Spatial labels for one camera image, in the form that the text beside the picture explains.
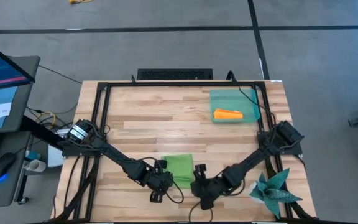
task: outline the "gray carpet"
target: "gray carpet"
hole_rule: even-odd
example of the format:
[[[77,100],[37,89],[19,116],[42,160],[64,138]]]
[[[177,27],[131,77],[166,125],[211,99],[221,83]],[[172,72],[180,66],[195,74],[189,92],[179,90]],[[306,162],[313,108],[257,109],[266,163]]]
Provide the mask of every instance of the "gray carpet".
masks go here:
[[[255,0],[261,26],[358,25],[358,0]],[[0,29],[249,26],[247,1],[0,0]],[[317,214],[358,222],[358,30],[262,31],[272,79],[282,79],[303,141]],[[39,55],[41,64],[82,80],[122,80],[138,68],[212,68],[215,79],[261,79],[252,31],[120,34],[0,34],[7,55]],[[29,106],[65,111],[80,86],[42,68]],[[73,112],[62,119],[72,121]],[[59,173],[29,177],[26,205],[0,208],[0,223],[50,217]]]

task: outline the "table leg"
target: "table leg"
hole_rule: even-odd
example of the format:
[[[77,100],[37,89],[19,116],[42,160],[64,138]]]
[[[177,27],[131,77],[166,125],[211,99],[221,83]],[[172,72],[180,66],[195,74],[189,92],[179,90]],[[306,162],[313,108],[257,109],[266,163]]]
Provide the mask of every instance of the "table leg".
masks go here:
[[[23,178],[20,183],[19,187],[19,193],[17,194],[17,198],[15,199],[15,202],[17,202],[19,205],[25,204],[29,201],[28,197],[23,197],[25,184],[27,183],[27,175],[23,175]]]

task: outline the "teal plastic tray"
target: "teal plastic tray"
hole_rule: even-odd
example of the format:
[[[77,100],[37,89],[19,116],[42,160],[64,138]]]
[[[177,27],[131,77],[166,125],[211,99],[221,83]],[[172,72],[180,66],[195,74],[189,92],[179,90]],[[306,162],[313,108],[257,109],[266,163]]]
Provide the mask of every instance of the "teal plastic tray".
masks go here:
[[[254,102],[257,102],[255,90],[250,88],[241,88],[241,90]],[[248,100],[239,90],[211,90],[209,102],[211,104],[211,119],[214,123],[252,123],[260,118],[258,106]],[[243,118],[214,119],[213,113],[216,108],[240,111]]]

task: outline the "yellow object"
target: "yellow object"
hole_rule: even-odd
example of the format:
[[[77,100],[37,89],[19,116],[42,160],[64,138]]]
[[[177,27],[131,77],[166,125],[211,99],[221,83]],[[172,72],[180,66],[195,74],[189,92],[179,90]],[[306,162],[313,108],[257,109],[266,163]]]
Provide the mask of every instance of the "yellow object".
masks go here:
[[[35,117],[35,122],[37,122],[38,119],[40,119],[43,115],[45,114],[50,114],[50,116],[52,117],[53,116],[53,121],[52,121],[52,124],[51,126],[49,127],[49,129],[51,129],[53,127],[53,125],[55,124],[55,121],[56,121],[56,115],[50,111],[48,112],[45,112],[45,113],[40,113],[37,117]]]
[[[240,111],[230,111],[217,108],[214,112],[214,119],[242,119],[244,116]]]
[[[68,2],[70,4],[78,4],[78,3],[87,3],[87,2],[91,2],[93,0],[68,0]]]

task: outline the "computer mouse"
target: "computer mouse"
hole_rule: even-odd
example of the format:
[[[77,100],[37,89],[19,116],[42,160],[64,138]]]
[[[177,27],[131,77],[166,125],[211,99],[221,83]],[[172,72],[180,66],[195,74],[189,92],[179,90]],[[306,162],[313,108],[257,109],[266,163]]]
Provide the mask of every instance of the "computer mouse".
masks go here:
[[[0,157],[0,177],[5,175],[16,160],[16,154],[8,152]]]

